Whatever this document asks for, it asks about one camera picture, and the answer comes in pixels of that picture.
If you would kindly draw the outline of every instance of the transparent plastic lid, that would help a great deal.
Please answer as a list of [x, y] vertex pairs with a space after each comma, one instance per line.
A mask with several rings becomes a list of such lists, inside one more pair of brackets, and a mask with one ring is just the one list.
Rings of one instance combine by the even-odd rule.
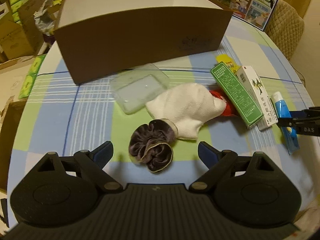
[[153, 64], [119, 73], [110, 81], [115, 100], [126, 114], [132, 114], [169, 88], [169, 77]]

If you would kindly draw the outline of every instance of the checkered tablecloth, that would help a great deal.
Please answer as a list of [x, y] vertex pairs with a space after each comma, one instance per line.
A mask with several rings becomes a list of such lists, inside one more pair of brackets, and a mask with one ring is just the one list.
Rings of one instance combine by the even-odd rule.
[[[231, 20], [217, 51], [155, 65], [169, 76], [171, 86], [196, 82], [210, 88], [216, 86], [209, 70], [217, 64], [218, 54], [228, 54], [238, 65], [252, 65], [268, 93], [280, 91], [291, 111], [313, 105], [295, 71], [268, 36], [237, 19]], [[219, 150], [231, 149], [239, 155], [264, 151], [299, 189], [301, 208], [314, 199], [318, 185], [315, 163], [320, 156], [318, 138], [300, 136], [301, 150], [289, 156], [276, 125], [263, 132], [256, 126], [247, 130], [240, 118], [215, 118], [201, 128], [197, 141], [178, 140], [173, 147], [173, 162], [159, 174], [135, 165], [128, 155], [130, 136], [152, 118], [146, 109], [132, 115], [123, 113], [110, 91], [112, 78], [114, 76], [76, 86], [57, 44], [53, 45], [20, 121], [11, 157], [8, 195], [46, 152], [71, 156], [81, 149], [92, 150], [106, 140], [112, 141], [114, 155], [104, 170], [124, 186], [135, 182], [185, 183], [188, 187], [207, 170], [197, 156], [199, 141], [206, 141]], [[10, 226], [16, 223], [10, 209], [9, 223]]]

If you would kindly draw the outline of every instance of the barcode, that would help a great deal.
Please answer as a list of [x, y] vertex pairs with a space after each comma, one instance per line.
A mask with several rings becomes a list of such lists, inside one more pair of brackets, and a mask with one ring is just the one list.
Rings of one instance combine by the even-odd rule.
[[242, 82], [243, 82], [243, 83], [247, 81], [247, 80], [245, 79], [245, 77], [244, 77], [244, 74], [243, 74], [243, 73], [240, 75], [240, 78], [241, 78], [241, 80], [242, 80]]

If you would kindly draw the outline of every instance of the black ridged surface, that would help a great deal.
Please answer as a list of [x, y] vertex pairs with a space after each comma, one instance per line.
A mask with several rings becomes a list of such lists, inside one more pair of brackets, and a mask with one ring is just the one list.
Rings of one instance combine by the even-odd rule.
[[257, 229], [223, 217], [206, 195], [182, 184], [129, 184], [119, 194], [105, 195], [86, 218], [60, 228], [35, 228], [23, 223], [4, 239], [152, 239], [152, 240], [280, 240], [296, 231], [291, 224]]

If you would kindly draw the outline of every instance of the white cap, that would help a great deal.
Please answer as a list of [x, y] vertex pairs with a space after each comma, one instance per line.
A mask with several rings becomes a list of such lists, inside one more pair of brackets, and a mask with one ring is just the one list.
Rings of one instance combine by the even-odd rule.
[[275, 102], [278, 102], [280, 100], [283, 100], [283, 97], [281, 95], [281, 93], [278, 91], [278, 92], [275, 92], [273, 95], [272, 95], [272, 101], [275, 103]]

